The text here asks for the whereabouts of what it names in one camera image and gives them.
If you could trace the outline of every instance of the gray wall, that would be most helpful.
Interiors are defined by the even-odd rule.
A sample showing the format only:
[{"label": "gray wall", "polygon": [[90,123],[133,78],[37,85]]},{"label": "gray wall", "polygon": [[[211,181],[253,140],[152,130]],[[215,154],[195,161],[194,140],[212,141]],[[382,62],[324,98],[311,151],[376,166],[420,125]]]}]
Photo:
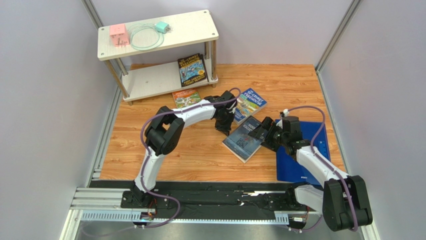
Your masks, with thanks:
[{"label": "gray wall", "polygon": [[424,239],[426,2],[363,1],[321,76],[381,239]]},{"label": "gray wall", "polygon": [[[92,0],[105,25],[209,9],[220,64],[316,64],[351,0]],[[203,44],[124,58],[166,63],[204,52]]]},{"label": "gray wall", "polygon": [[58,239],[116,85],[79,0],[0,9],[0,239]]}]

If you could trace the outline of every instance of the lower shelf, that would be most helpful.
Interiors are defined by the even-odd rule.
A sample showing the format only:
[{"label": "lower shelf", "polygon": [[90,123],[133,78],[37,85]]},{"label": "lower shelf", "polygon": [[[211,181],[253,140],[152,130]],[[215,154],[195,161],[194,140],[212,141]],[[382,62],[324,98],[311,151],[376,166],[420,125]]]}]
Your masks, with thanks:
[{"label": "lower shelf", "polygon": [[204,63],[207,71],[207,79],[186,87],[181,87],[181,77],[177,61],[131,70],[128,72],[128,75],[122,76],[123,85],[129,94],[128,98],[123,99],[125,102],[130,102],[218,83],[217,78],[212,80],[211,59],[205,59]]}]

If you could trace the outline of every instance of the shelf post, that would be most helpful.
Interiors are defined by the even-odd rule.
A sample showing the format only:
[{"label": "shelf post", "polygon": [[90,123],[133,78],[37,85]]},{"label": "shelf post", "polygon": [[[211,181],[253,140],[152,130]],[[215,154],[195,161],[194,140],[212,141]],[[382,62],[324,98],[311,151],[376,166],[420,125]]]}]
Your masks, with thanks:
[{"label": "shelf post", "polygon": [[210,45],[208,41],[204,42],[204,59],[210,58]]},{"label": "shelf post", "polygon": [[122,62],[122,59],[121,59],[121,58],[116,58],[115,60],[116,60],[116,61],[117,61],[117,63],[118,63],[118,67],[120,68],[121,73],[123,73],[123,75],[124,75],[124,76],[126,76],[127,74],[129,74],[129,73],[127,72],[126,67],[124,66],[124,64],[123,64],[123,62]]},{"label": "shelf post", "polygon": [[116,71],[113,68],[113,65],[111,64],[110,60],[105,61],[106,67],[108,67],[109,72],[114,77],[115,82],[117,83],[118,87],[120,88],[121,92],[123,93],[123,97],[126,99],[129,97],[129,94],[126,91],[126,88],[122,84],[122,81],[120,81],[120,78],[117,76]]},{"label": "shelf post", "polygon": [[218,79],[216,76],[216,40],[211,41],[211,80]]}]

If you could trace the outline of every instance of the book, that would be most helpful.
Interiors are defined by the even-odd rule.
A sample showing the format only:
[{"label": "book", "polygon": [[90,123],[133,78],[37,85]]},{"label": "book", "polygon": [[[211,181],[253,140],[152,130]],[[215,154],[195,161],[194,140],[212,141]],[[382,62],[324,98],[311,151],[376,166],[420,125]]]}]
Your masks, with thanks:
[{"label": "book", "polygon": [[201,101],[200,94],[194,88],[175,91],[172,93],[172,95],[178,109],[194,105]]},{"label": "book", "polygon": [[[312,139],[321,126],[321,122],[300,121],[300,130],[304,139]],[[330,160],[330,151],[327,144],[326,128],[324,127],[315,138],[313,145],[319,152]],[[308,182],[312,185],[320,185],[315,177],[291,156],[286,154],[284,147],[280,146],[276,152],[276,179],[291,183]]]},{"label": "book", "polygon": [[237,101],[237,104],[235,109],[235,117],[233,118],[233,121],[237,125],[240,125],[249,116],[260,111],[268,103],[252,88],[249,88],[243,91],[236,101]]},{"label": "book", "polygon": [[261,148],[261,143],[265,138],[264,135],[261,135],[260,139],[249,136],[249,133],[260,124],[260,121],[250,116],[222,142],[243,163],[247,163]]},{"label": "book", "polygon": [[179,64],[180,85],[182,87],[207,79],[202,54],[197,53],[192,56],[179,58],[177,63]]}]

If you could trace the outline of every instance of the blue folder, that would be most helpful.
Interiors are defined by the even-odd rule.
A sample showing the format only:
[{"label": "blue folder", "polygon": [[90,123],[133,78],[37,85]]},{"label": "blue folder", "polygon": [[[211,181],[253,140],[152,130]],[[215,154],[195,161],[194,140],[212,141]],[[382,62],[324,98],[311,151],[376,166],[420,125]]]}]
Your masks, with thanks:
[{"label": "blue folder", "polygon": [[[321,126],[321,122],[301,121],[300,129],[304,139],[311,140]],[[330,151],[327,141],[326,127],[321,130],[316,137],[313,145],[318,148],[319,152],[330,160]],[[312,185],[320,185],[314,176],[302,165],[287,155],[284,147],[280,146],[276,152],[276,179],[291,183],[308,182]]]}]

